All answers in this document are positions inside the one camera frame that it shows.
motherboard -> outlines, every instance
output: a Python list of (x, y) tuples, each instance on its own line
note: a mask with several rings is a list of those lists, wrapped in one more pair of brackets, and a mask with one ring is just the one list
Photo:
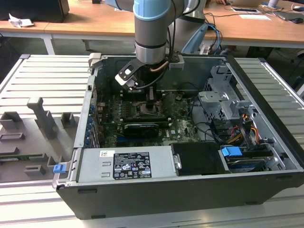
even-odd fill
[(111, 95), (99, 107), (103, 147), (163, 146), (198, 142), (190, 118), (191, 97), (183, 92), (163, 92), (152, 108), (132, 95)]

warning label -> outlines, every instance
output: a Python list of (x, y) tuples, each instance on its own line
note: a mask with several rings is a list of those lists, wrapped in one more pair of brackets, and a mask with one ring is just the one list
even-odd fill
[(113, 169), (115, 180), (152, 177), (149, 152), (115, 153)]

blue cable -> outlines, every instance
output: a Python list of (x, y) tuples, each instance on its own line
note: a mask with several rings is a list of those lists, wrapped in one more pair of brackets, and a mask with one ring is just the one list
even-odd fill
[(219, 48), (219, 46), (220, 46), (220, 36), (219, 36), (219, 31), (215, 28), (215, 27), (213, 27), (212, 25), (210, 25), (210, 24), (208, 24), (208, 26), (209, 27), (211, 27), (215, 32), (216, 32), (216, 34), (217, 34), (217, 37), (218, 37), (218, 46), (217, 46), (217, 49), (215, 50), (215, 52), (214, 52), (214, 54), (216, 54), (217, 53), (217, 51), (218, 51), (218, 48)]

computer mouse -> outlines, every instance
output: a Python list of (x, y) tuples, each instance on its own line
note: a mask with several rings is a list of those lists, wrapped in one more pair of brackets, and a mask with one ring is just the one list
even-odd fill
[(302, 18), (295, 18), (295, 19), (292, 19), (291, 21), (295, 24), (300, 24), (300, 23), (304, 22), (304, 20)]

white paper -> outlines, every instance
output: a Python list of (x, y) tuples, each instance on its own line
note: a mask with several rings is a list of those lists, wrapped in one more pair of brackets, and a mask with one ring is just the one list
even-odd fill
[(271, 20), (269, 17), (265, 15), (255, 15), (255, 14), (244, 14), (240, 15), (242, 19), (255, 19), (255, 20)]
[(18, 28), (34, 25), (30, 19), (19, 19), (9, 14), (9, 22)]
[(120, 12), (126, 12), (126, 10), (120, 10), (120, 9), (118, 9), (118, 8), (114, 8), (114, 11), (120, 11)]
[(115, 151), (100, 151), (99, 157), (114, 157)]

